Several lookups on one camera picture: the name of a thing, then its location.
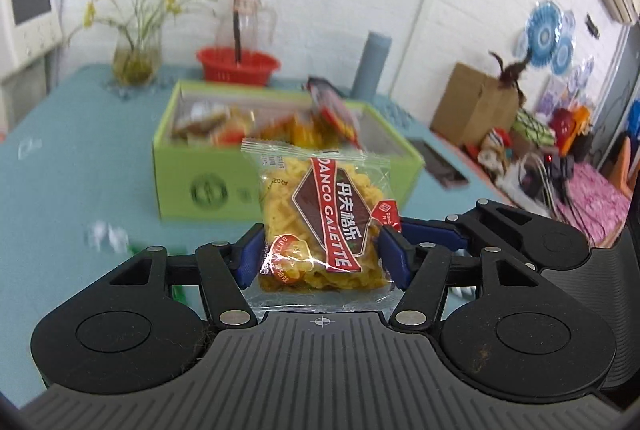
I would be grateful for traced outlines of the smartphone in clear case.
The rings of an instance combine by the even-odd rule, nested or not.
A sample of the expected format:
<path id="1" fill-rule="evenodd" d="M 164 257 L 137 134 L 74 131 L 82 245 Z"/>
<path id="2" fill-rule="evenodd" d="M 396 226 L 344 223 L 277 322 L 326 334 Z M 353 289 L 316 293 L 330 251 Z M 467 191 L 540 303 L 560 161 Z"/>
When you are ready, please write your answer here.
<path id="1" fill-rule="evenodd" d="M 421 154 L 424 170 L 432 176 L 441 187 L 446 190 L 461 189 L 469 184 L 456 167 L 452 166 L 445 157 L 431 148 L 424 140 L 409 139 L 408 142 Z"/>

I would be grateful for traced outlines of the glass vase with yellow flowers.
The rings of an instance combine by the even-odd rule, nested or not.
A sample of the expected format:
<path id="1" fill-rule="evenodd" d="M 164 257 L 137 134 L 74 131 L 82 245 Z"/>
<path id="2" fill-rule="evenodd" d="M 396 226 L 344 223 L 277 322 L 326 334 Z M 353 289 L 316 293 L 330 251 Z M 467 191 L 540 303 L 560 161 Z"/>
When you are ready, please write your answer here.
<path id="1" fill-rule="evenodd" d="M 165 22 L 197 11 L 214 13 L 217 0 L 88 0 L 79 24 L 66 37 L 71 42 L 93 27 L 117 33 L 112 57 L 115 82 L 124 87 L 148 86 L 163 63 Z"/>

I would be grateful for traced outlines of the grey cylindrical bottle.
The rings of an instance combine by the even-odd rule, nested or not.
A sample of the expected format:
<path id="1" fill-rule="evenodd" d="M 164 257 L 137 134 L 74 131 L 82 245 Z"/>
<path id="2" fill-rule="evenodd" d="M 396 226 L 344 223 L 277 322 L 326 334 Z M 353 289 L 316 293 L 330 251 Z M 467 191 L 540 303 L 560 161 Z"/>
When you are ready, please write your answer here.
<path id="1" fill-rule="evenodd" d="M 391 46 L 390 36 L 369 33 L 350 91 L 352 100 L 371 102 L 374 99 Z"/>

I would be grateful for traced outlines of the yellow galette snack packet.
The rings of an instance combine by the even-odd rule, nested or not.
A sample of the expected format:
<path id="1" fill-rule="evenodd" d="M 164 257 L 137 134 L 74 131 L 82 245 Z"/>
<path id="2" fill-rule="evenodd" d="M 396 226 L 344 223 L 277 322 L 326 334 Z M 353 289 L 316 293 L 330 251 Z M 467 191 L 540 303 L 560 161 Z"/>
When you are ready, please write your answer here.
<path id="1" fill-rule="evenodd" d="M 241 150 L 260 179 L 263 291 L 375 291 L 390 285 L 376 248 L 382 228 L 400 228 L 386 158 L 257 139 L 244 140 Z"/>

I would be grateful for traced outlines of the white water dispenser machine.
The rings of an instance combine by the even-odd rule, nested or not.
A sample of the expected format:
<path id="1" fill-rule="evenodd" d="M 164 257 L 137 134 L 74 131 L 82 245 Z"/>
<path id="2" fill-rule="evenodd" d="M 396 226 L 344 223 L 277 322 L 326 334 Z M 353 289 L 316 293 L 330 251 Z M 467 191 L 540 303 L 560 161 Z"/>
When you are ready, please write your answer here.
<path id="1" fill-rule="evenodd" d="M 1 79 L 45 56 L 63 40 L 56 0 L 1 0 Z"/>

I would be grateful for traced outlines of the blue paper fan decoration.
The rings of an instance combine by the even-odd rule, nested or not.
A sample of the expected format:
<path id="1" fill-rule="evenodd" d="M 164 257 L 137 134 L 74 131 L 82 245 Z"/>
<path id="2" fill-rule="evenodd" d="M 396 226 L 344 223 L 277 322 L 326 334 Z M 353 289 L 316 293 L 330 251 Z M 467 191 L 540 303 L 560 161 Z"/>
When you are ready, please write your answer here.
<path id="1" fill-rule="evenodd" d="M 573 65 L 576 18 L 554 0 L 536 3 L 523 30 L 521 46 L 534 68 L 549 68 L 555 76 L 565 75 Z"/>

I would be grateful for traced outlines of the yellow candy bag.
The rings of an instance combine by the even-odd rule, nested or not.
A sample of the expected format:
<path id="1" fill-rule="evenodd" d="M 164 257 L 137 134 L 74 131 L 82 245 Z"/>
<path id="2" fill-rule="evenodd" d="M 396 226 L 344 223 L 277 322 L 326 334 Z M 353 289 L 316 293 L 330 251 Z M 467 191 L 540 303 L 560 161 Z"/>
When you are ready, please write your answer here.
<path id="1" fill-rule="evenodd" d="M 314 114 L 292 114 L 271 120 L 258 129 L 257 138 L 283 142 L 303 149 L 321 149 L 324 142 L 321 121 Z"/>

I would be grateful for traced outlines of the red orange snack bag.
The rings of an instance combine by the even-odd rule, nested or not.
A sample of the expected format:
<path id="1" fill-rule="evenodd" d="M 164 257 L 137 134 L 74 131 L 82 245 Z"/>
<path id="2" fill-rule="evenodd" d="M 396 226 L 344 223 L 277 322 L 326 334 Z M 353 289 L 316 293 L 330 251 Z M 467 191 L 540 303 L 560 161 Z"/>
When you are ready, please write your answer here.
<path id="1" fill-rule="evenodd" d="M 314 110 L 323 121 L 343 140 L 360 149 L 358 119 L 346 105 L 343 94 L 329 80 L 320 77 L 309 77 L 307 90 L 314 102 Z"/>

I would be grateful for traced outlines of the green cardboard box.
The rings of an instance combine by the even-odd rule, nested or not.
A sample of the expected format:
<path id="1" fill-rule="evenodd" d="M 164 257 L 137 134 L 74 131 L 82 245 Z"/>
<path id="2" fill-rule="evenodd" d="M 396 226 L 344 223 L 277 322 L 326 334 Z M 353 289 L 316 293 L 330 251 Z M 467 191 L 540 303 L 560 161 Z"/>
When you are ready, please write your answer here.
<path id="1" fill-rule="evenodd" d="M 259 121 L 303 113 L 312 104 L 304 91 L 180 80 L 170 96 L 152 142 L 158 212 L 163 219 L 253 221 L 260 218 L 259 179 L 252 161 L 237 145 L 187 143 L 174 127 L 225 106 L 244 109 Z M 374 106 L 346 102 L 360 125 L 363 149 L 390 163 L 393 197 L 405 205 L 424 159 Z"/>

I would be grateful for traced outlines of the clear glass pitcher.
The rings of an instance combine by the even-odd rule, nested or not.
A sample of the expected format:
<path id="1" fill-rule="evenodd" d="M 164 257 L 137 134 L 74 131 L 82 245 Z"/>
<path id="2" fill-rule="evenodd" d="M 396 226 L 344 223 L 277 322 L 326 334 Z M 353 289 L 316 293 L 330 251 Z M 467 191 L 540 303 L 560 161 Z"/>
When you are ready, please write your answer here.
<path id="1" fill-rule="evenodd" d="M 229 8 L 219 19 L 214 45 L 234 47 L 232 27 L 232 0 Z M 278 15 L 276 10 L 262 3 L 262 0 L 240 0 L 242 49 L 267 51 L 270 49 Z"/>

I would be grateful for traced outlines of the black straw in pitcher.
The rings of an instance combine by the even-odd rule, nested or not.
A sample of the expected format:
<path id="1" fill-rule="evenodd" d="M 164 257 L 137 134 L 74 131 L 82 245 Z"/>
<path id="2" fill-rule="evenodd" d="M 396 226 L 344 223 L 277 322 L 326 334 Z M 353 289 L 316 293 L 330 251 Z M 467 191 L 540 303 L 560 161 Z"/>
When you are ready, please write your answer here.
<path id="1" fill-rule="evenodd" d="M 241 37 L 241 17 L 240 0 L 232 0 L 232 27 L 234 41 L 234 62 L 236 65 L 242 63 L 242 37 Z"/>

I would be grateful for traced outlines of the brown cardboard box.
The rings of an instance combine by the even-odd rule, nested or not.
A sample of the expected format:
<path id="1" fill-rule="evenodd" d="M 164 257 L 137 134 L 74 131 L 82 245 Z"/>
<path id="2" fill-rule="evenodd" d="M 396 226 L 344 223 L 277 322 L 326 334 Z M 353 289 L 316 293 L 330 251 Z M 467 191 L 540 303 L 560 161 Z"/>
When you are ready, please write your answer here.
<path id="1" fill-rule="evenodd" d="M 455 146 L 480 145 L 489 131 L 509 131 L 520 108 L 518 91 L 458 62 L 431 122 L 431 131 Z"/>

